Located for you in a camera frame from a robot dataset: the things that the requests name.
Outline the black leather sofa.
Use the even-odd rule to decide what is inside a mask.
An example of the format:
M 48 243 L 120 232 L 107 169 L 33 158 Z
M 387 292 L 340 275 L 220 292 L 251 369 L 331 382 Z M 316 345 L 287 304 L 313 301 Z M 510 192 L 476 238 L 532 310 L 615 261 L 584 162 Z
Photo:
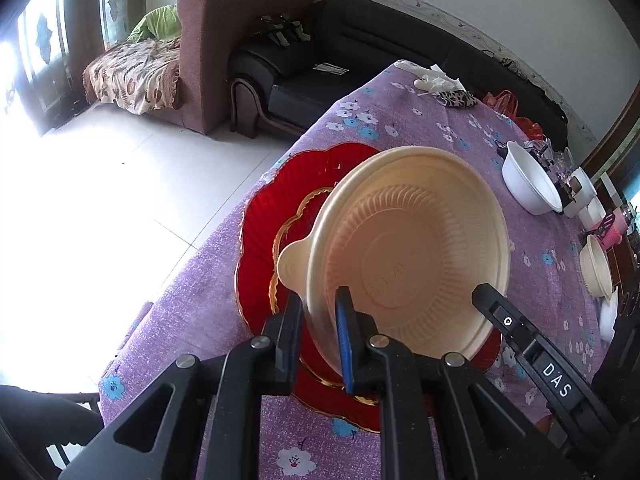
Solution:
M 268 14 L 232 50 L 231 125 L 244 136 L 265 129 L 298 138 L 331 105 L 398 60 L 438 65 L 477 99 L 511 91 L 520 115 L 562 151 L 567 117 L 544 90 L 497 55 L 371 0 L 322 0 L 300 18 Z

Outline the white pitcher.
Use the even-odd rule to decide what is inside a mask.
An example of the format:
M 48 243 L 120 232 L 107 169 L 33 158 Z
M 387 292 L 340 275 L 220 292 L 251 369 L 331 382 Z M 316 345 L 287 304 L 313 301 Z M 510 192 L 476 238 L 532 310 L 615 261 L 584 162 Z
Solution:
M 597 196 L 590 177 L 582 167 L 576 168 L 566 180 L 570 201 L 564 207 L 567 218 L 576 217 Z

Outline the pink cup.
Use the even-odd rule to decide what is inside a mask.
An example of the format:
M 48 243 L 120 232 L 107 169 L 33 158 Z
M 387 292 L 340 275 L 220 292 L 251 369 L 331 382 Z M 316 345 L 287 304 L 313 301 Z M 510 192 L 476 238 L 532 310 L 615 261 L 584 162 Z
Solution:
M 628 224 L 623 211 L 615 208 L 605 215 L 594 231 L 594 236 L 597 237 L 602 249 L 608 250 L 620 244 L 627 229 Z

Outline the red scalloped plate gold rim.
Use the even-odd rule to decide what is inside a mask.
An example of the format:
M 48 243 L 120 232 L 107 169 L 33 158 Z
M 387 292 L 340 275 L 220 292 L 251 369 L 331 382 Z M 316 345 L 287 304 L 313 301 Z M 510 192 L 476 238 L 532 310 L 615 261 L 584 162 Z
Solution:
M 384 151 L 367 144 L 349 142 L 325 151 L 298 153 L 250 199 L 241 223 L 235 292 L 242 318 L 253 332 L 261 330 L 288 300 L 300 299 L 279 281 L 280 251 L 310 233 L 321 206 L 338 182 L 381 152 Z M 487 370 L 499 346 L 499 335 L 492 328 L 483 348 L 469 360 L 480 370 Z M 299 363 L 294 394 L 306 408 L 345 419 L 364 430 L 378 430 L 378 404 L 367 396 L 350 396 L 346 392 L 341 369 L 332 370 L 314 346 L 307 319 Z

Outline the green pillow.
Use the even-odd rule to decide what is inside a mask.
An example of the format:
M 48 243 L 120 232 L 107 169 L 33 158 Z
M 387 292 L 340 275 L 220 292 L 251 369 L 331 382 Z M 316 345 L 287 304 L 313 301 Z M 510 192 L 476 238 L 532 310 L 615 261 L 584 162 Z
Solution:
M 153 9 L 138 21 L 127 41 L 135 44 L 147 39 L 170 41 L 181 36 L 181 22 L 173 4 Z

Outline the dark wooden door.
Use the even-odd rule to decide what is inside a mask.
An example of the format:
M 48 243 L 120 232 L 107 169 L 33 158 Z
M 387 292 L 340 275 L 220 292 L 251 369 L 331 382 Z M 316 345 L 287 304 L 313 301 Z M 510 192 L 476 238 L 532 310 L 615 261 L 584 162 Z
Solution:
M 12 0 L 16 90 L 39 133 L 88 106 L 85 68 L 126 39 L 143 8 L 144 0 Z

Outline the white glove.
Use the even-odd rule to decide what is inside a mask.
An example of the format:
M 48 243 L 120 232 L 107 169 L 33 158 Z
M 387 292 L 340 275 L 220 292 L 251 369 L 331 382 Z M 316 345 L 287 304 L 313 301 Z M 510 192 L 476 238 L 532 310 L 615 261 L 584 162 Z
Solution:
M 434 68 L 417 67 L 414 70 L 416 80 L 413 85 L 421 91 L 435 94 L 444 91 L 464 91 L 462 82 L 459 79 L 452 79 L 442 70 Z

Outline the white foam bowl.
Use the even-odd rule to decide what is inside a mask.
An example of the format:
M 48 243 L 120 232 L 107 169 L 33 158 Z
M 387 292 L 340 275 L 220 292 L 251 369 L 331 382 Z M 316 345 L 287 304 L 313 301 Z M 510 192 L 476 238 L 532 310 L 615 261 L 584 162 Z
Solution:
M 563 211 L 560 194 L 546 170 L 516 142 L 506 144 L 502 177 L 514 200 L 533 216 Z

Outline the red plastic bag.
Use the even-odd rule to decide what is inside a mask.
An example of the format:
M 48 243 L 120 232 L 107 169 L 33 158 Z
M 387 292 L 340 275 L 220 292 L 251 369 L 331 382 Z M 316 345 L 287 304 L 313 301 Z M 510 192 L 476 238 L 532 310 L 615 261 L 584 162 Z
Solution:
M 520 102 L 518 102 L 518 98 L 510 90 L 502 90 L 496 96 L 488 92 L 483 98 L 483 103 L 495 112 L 509 118 L 511 122 L 514 122 L 529 140 L 543 141 L 546 138 L 544 136 L 544 130 L 542 130 L 539 124 L 518 114 Z

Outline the leopard print cloth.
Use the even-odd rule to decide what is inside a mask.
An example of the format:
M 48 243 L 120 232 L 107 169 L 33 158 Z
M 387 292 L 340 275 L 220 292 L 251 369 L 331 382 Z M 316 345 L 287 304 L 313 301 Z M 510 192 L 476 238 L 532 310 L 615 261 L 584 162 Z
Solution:
M 439 104 L 450 108 L 470 108 L 477 104 L 477 98 L 465 90 L 446 90 L 434 94 Z

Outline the beige plastic bowl with tab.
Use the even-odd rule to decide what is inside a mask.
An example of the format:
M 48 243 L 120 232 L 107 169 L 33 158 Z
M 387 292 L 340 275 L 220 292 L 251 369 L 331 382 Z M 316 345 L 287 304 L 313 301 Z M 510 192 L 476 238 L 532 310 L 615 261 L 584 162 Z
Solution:
M 303 301 L 321 359 L 340 370 L 336 291 L 411 351 L 473 359 L 492 326 L 472 305 L 509 284 L 508 229 L 497 197 L 461 157 L 425 146 L 378 153 L 345 176 L 310 233 L 280 251 L 277 274 Z

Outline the white foam plate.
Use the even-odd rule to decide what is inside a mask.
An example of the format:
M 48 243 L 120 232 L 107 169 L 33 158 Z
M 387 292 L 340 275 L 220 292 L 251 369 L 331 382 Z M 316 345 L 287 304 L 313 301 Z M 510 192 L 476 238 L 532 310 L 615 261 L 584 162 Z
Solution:
M 615 335 L 615 322 L 618 317 L 618 288 L 615 287 L 612 294 L 604 298 L 600 305 L 599 330 L 600 338 L 610 344 Z

